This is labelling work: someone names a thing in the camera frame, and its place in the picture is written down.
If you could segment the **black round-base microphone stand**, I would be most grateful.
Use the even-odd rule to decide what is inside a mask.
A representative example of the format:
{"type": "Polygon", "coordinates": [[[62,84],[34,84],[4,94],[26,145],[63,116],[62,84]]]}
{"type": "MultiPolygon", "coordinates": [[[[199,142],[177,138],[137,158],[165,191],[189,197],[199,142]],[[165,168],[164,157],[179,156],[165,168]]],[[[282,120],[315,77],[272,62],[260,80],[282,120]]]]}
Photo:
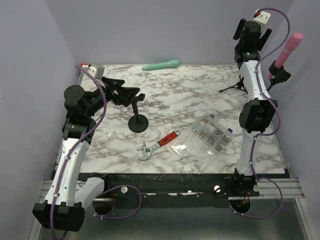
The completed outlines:
{"type": "Polygon", "coordinates": [[[138,102],[143,101],[145,97],[146,95],[141,93],[140,95],[135,96],[131,103],[133,116],[128,121],[128,127],[134,133],[142,133],[149,126],[148,119],[144,115],[139,114],[138,106],[137,106],[138,102]]]}

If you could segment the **green microphone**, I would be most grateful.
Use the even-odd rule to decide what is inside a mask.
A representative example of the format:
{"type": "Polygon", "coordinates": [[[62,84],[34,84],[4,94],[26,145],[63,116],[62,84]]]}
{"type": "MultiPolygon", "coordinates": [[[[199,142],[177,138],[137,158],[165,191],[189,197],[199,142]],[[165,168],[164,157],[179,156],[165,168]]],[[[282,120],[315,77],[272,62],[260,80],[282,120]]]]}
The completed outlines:
{"type": "Polygon", "coordinates": [[[142,67],[143,71],[153,71],[153,70],[161,70],[161,69],[169,69],[176,68],[180,65],[178,60],[170,60],[167,62],[149,64],[142,67]]]}

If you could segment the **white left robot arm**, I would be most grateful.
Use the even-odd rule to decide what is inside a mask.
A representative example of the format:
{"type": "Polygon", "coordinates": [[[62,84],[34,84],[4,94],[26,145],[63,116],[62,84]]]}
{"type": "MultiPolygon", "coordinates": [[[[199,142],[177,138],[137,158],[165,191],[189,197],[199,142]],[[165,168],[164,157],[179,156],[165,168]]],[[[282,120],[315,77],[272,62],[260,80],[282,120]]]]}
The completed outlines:
{"type": "Polygon", "coordinates": [[[91,176],[77,190],[82,162],[97,128],[95,114],[106,110],[107,103],[128,107],[143,101],[138,87],[127,87],[125,81],[103,77],[96,90],[85,91],[72,85],[64,91],[66,121],[62,127],[59,162],[51,186],[42,203],[35,203],[32,213],[45,229],[77,232],[86,209],[94,198],[107,197],[111,185],[101,176],[91,176]]]}

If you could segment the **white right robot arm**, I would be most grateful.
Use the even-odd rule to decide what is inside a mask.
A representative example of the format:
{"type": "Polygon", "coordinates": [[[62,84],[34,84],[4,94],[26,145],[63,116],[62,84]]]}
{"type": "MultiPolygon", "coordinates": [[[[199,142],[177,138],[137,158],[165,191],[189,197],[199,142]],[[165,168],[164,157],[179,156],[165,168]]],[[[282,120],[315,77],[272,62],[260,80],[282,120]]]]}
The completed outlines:
{"type": "Polygon", "coordinates": [[[268,29],[262,35],[259,23],[241,19],[233,36],[238,42],[234,49],[234,59],[248,94],[247,103],[239,115],[239,125],[242,128],[240,159],[230,183],[230,191],[236,196],[252,190],[255,185],[255,165],[260,140],[278,105],[267,92],[259,66],[259,52],[271,32],[271,29],[268,29]]]}

